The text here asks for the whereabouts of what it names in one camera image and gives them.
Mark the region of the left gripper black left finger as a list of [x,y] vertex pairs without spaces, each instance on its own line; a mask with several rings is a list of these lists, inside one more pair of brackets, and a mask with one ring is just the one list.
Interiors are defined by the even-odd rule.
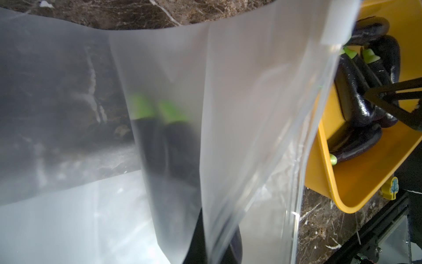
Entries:
[[[243,257],[242,237],[239,227],[235,231],[229,246],[227,247],[221,264],[241,264]],[[202,210],[198,216],[195,231],[191,240],[191,244],[183,264],[206,264],[207,253],[203,227]]]

